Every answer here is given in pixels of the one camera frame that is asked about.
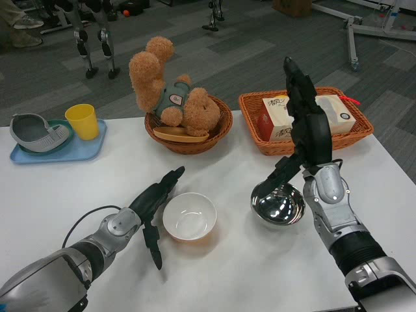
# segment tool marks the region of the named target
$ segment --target metal bowl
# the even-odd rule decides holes
[[[295,224],[303,217],[306,205],[302,193],[297,188],[287,183],[266,197],[260,198],[258,190],[261,184],[253,189],[251,206],[264,225],[275,229]]]

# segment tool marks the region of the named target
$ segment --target ceramic bowl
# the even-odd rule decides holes
[[[163,225],[173,238],[188,242],[206,236],[216,222],[216,209],[208,197],[184,193],[173,198],[163,212]]]

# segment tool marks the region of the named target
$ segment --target wooden plate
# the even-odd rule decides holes
[[[200,143],[208,139],[209,135],[205,136],[190,136],[187,134],[185,128],[182,127],[156,127],[153,129],[155,136],[167,141],[181,142],[181,143]]]

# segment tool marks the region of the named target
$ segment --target wicker basket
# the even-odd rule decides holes
[[[154,114],[146,114],[146,117],[144,118],[144,125],[146,127],[146,131],[155,141],[166,146],[169,150],[174,151],[175,153],[192,155],[203,153],[209,150],[210,148],[214,147],[214,145],[220,139],[224,138],[227,135],[227,133],[231,129],[231,126],[233,125],[233,114],[231,113],[228,106],[223,101],[213,96],[209,97],[220,108],[221,117],[215,129],[209,133],[209,138],[206,141],[200,143],[180,143],[158,138],[157,136],[155,136],[153,128],[162,127],[164,126],[164,124]]]
[[[345,96],[342,91],[330,87],[317,88],[317,92],[320,96],[330,94]],[[294,144],[291,140],[278,142],[263,141],[261,139],[259,128],[257,127],[257,119],[259,117],[260,108],[263,105],[263,98],[273,98],[275,96],[283,95],[287,95],[286,90],[242,94],[239,99],[242,114],[246,119],[248,128],[250,129],[254,142],[256,143],[260,151],[265,155],[290,155],[294,151]],[[355,104],[346,99],[343,99],[342,101],[348,108],[348,110],[351,112],[351,114],[354,116],[354,118],[357,120],[357,122],[349,133],[332,136],[333,150],[346,148],[347,146],[350,146],[358,142],[362,138],[365,138],[367,135],[370,135],[374,132],[374,127],[372,126],[372,124],[356,107]]]

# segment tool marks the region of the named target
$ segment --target robot leg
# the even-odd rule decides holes
[[[114,79],[120,72],[119,68],[114,67],[114,48],[110,33],[109,21],[107,20],[106,11],[110,11],[112,5],[109,0],[86,0],[88,8],[91,9],[98,25],[98,39],[101,41],[103,52],[109,64],[109,78]]]
[[[225,21],[224,15],[222,13],[222,0],[218,0],[218,10],[216,11],[217,21]]]
[[[209,20],[208,25],[202,26],[203,29],[207,31],[218,31],[218,28],[216,27],[215,20],[217,15],[217,0],[209,0],[208,7],[213,11],[211,14],[211,18]]]
[[[85,77],[90,79],[97,73],[98,68],[92,67],[90,48],[87,43],[88,35],[84,30],[84,25],[78,14],[78,2],[77,0],[72,1],[73,2],[69,2],[68,0],[57,0],[56,4],[63,9],[66,17],[69,19],[74,28],[73,35],[77,41],[78,52],[84,61],[86,69]]]

